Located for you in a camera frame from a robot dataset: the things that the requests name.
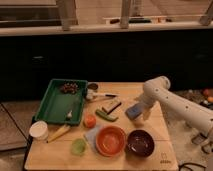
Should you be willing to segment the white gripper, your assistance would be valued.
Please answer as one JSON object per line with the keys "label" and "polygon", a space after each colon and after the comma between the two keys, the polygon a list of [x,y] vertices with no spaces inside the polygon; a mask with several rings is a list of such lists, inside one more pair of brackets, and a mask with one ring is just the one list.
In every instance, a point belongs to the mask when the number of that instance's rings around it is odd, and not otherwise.
{"label": "white gripper", "polygon": [[142,94],[139,102],[136,104],[139,114],[143,120],[148,120],[151,114],[151,109],[155,105],[155,100],[146,94]]}

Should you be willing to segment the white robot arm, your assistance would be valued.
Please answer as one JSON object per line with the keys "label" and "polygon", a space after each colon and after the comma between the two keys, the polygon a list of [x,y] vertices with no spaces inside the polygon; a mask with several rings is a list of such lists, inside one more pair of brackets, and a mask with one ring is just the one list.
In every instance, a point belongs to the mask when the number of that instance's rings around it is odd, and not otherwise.
{"label": "white robot arm", "polygon": [[189,101],[169,91],[170,80],[156,77],[143,83],[141,100],[136,104],[141,112],[149,110],[158,101],[174,110],[182,119],[209,137],[213,134],[213,110]]}

